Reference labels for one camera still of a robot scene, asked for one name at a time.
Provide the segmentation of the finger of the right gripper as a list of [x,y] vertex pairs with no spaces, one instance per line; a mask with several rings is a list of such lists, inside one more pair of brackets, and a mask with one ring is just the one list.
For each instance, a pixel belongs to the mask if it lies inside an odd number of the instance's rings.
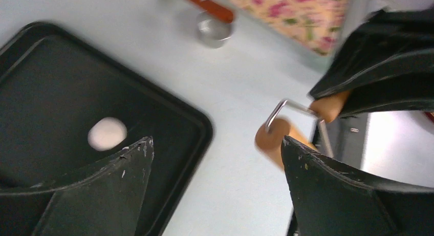
[[322,118],[433,111],[433,9],[379,10],[345,40],[311,89]]

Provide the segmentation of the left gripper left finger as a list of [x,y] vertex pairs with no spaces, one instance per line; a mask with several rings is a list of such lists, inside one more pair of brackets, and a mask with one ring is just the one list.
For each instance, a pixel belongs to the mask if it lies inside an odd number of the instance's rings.
[[134,235],[154,141],[31,187],[1,190],[1,235]]

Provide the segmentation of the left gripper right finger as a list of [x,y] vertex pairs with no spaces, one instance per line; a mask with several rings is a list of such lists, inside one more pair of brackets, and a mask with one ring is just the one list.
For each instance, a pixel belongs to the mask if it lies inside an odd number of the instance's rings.
[[433,189],[378,177],[286,136],[281,156],[302,235],[433,235]]

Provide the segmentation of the white dough ball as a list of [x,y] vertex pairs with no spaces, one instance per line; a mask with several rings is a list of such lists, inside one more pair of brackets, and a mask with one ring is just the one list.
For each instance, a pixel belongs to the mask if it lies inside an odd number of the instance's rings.
[[127,137],[125,124],[117,118],[105,117],[88,132],[88,144],[102,152],[113,149]]

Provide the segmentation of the wooden dough roller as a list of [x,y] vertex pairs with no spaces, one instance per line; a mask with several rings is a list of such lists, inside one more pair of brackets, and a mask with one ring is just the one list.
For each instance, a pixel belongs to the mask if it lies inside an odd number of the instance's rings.
[[279,112],[288,106],[317,119],[317,126],[322,138],[325,155],[334,158],[326,124],[339,116],[350,94],[351,91],[348,90],[324,97],[312,102],[308,108],[290,99],[281,100],[265,123],[256,132],[255,146],[281,170],[284,170],[281,157],[281,144],[285,136],[292,137],[309,149],[316,150],[315,145],[298,130],[294,123],[286,118],[278,117]]

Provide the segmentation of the black baking tray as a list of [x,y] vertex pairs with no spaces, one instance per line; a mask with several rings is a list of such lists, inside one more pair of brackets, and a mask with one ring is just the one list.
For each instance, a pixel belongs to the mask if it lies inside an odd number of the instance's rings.
[[[108,151],[89,130],[113,117],[127,137]],[[213,137],[209,118],[49,22],[1,46],[1,190],[55,180],[144,137],[154,159],[134,235],[162,235]]]

